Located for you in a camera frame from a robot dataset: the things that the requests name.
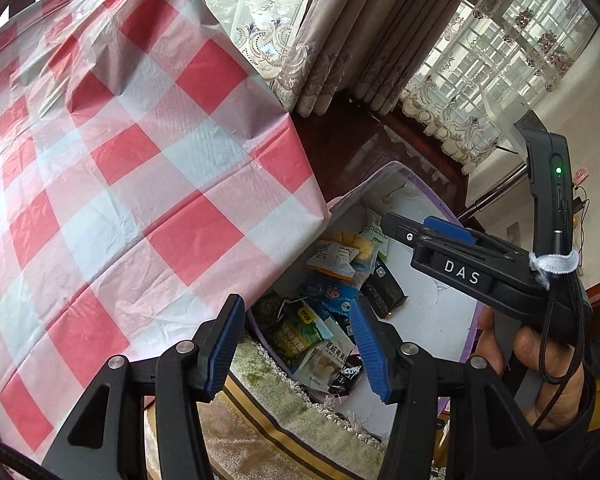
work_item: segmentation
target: blue gripper pad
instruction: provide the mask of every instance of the blue gripper pad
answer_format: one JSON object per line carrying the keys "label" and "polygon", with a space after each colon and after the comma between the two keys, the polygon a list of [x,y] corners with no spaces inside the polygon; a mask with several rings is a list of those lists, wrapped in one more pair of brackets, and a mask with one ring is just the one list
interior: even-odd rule
{"label": "blue gripper pad", "polygon": [[196,386],[202,388],[207,402],[224,386],[243,327],[244,301],[237,294],[231,294],[218,317],[200,325],[193,338],[193,342],[200,345]]}
{"label": "blue gripper pad", "polygon": [[427,216],[422,225],[429,229],[433,229],[448,238],[454,238],[455,240],[475,245],[476,240],[469,231],[441,218]]}
{"label": "blue gripper pad", "polygon": [[392,325],[378,320],[361,294],[351,301],[349,319],[371,390],[385,404],[398,402],[403,391],[395,380],[395,366],[402,339]]}

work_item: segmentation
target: blue snack package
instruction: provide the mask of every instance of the blue snack package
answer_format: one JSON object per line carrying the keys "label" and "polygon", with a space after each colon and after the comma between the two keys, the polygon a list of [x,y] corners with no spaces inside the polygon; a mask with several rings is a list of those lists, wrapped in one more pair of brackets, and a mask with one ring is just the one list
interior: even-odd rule
{"label": "blue snack package", "polygon": [[300,291],[308,298],[319,301],[329,311],[349,317],[351,300],[358,293],[358,289],[351,285],[346,280],[312,270],[300,285]]}
{"label": "blue snack package", "polygon": [[312,300],[308,296],[304,298],[304,302],[309,305],[322,320],[326,320],[329,317],[334,319],[342,331],[347,334],[349,339],[351,339],[353,344],[356,344],[356,339],[353,337],[353,330],[351,329],[351,323],[348,316],[344,316],[344,314],[340,314],[338,312],[333,312],[327,309],[320,301]]}

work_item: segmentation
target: wall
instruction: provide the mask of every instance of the wall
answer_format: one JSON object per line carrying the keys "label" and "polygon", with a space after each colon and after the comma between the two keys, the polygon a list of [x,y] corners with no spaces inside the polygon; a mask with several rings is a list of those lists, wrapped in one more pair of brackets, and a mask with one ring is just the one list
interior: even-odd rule
{"label": "wall", "polygon": [[[505,148],[513,148],[508,140],[499,143]],[[490,190],[494,184],[502,180],[526,159],[513,153],[496,150],[481,162],[469,174],[469,184],[466,190],[466,205],[472,204],[477,198]]]}
{"label": "wall", "polygon": [[[582,281],[585,287],[590,287],[600,282],[600,30],[560,86],[546,94],[534,109],[549,131],[567,138],[572,171],[581,166],[589,171],[589,178],[584,182],[591,204],[584,224]],[[493,184],[504,176],[498,168],[497,164],[492,168]],[[533,205],[527,181],[478,213],[476,218],[487,232],[503,238],[506,238],[507,227],[519,221],[522,246],[529,249],[533,237]]]}

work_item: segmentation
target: hand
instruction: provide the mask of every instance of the hand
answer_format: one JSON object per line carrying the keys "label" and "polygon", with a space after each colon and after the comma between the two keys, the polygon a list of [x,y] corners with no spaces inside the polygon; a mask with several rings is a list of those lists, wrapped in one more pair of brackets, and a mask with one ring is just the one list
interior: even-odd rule
{"label": "hand", "polygon": [[[478,328],[482,329],[483,332],[478,340],[475,355],[487,359],[496,373],[502,374],[504,371],[504,358],[493,331],[493,309],[490,306],[485,306],[482,309],[478,318]],[[528,326],[523,326],[516,334],[513,351],[519,361],[527,368],[539,370],[540,335],[538,332]],[[546,346],[546,371],[554,377],[564,375],[567,368],[569,368],[572,355],[572,347],[549,339]],[[580,368],[569,379],[555,406],[540,424],[541,430],[562,430],[577,418],[583,384],[584,371],[582,364],[580,364]],[[547,383],[542,384],[536,402],[529,412],[525,413],[529,424],[533,424],[538,420],[557,389],[558,386]]]}

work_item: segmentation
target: food wrapper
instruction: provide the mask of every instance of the food wrapper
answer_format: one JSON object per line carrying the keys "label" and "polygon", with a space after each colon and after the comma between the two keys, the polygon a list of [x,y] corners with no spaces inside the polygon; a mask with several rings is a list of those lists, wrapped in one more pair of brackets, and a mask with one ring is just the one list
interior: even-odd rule
{"label": "food wrapper", "polygon": [[354,344],[332,317],[329,316],[324,323],[333,336],[314,345],[306,353],[294,373],[294,379],[314,390],[328,392]]}
{"label": "food wrapper", "polygon": [[360,235],[367,240],[379,243],[378,254],[386,258],[386,252],[389,248],[389,237],[382,232],[382,228],[380,227],[381,221],[382,217],[378,213],[366,208],[366,226]]}
{"label": "food wrapper", "polygon": [[303,300],[296,300],[288,304],[285,317],[273,334],[273,346],[282,361],[293,368],[298,356],[332,336],[326,322]]}
{"label": "food wrapper", "polygon": [[365,367],[362,364],[362,358],[360,357],[360,354],[356,351],[353,351],[349,357],[347,357],[347,361],[345,362],[344,366],[330,384],[329,393],[335,397],[348,396],[356,385],[356,381],[364,369]]}
{"label": "food wrapper", "polygon": [[258,323],[258,327],[264,335],[280,321],[284,313],[286,300],[271,291],[262,296],[253,307],[251,312]]}
{"label": "food wrapper", "polygon": [[358,254],[350,263],[354,269],[353,276],[344,280],[333,276],[333,273],[322,272],[321,269],[313,270],[299,288],[302,294],[319,301],[330,312],[349,317],[351,300],[356,297],[360,287],[371,274],[381,244],[350,231],[337,233],[334,240],[340,245],[358,250]]}
{"label": "food wrapper", "polygon": [[381,319],[386,319],[401,306],[408,298],[402,291],[400,283],[394,278],[389,267],[382,261],[376,260],[376,268],[360,289],[371,308]]}
{"label": "food wrapper", "polygon": [[351,262],[358,256],[359,249],[327,240],[319,240],[317,245],[318,252],[307,260],[307,266],[341,280],[353,278],[356,270]]}

